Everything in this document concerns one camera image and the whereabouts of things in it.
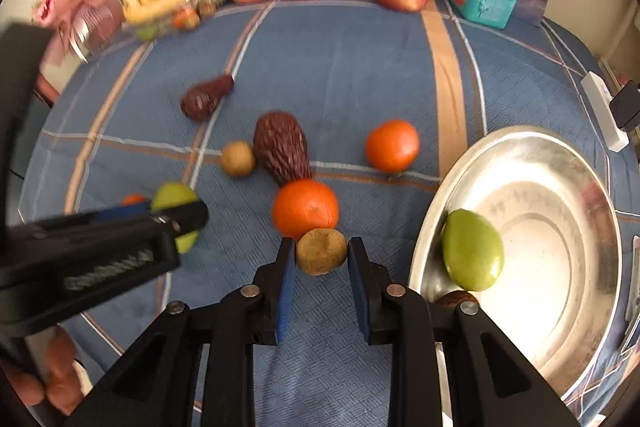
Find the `person's hand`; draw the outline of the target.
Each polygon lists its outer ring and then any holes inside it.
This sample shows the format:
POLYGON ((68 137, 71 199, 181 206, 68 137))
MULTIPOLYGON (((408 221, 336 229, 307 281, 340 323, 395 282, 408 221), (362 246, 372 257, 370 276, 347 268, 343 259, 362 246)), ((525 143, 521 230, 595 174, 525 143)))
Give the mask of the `person's hand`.
POLYGON ((44 350, 44 365, 47 367, 44 381, 18 369, 8 361, 1 361, 1 368, 14 391, 26 407, 33 407, 47 399, 63 415, 70 416, 84 394, 75 371, 76 347, 70 336, 55 326, 53 336, 44 350))

